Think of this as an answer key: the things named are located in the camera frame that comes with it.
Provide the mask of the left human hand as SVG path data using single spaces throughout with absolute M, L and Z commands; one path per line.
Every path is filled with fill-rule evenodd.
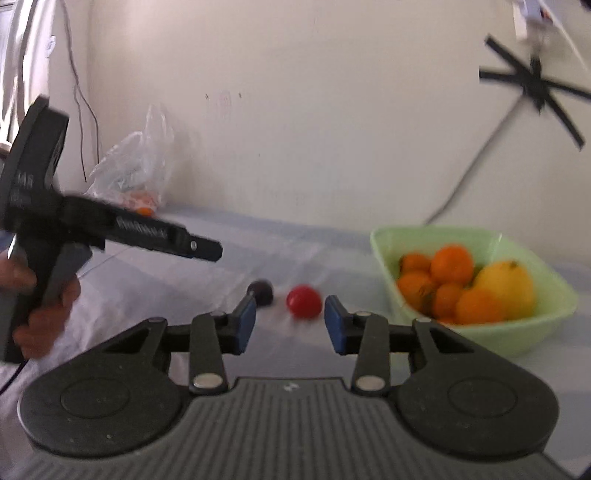
M 28 293 L 35 287 L 35 274 L 20 262 L 1 253 L 1 289 Z M 14 330 L 13 340 L 26 360 L 47 356 L 63 333 L 81 286 L 74 276 L 62 289 L 58 299 L 34 310 L 26 324 Z

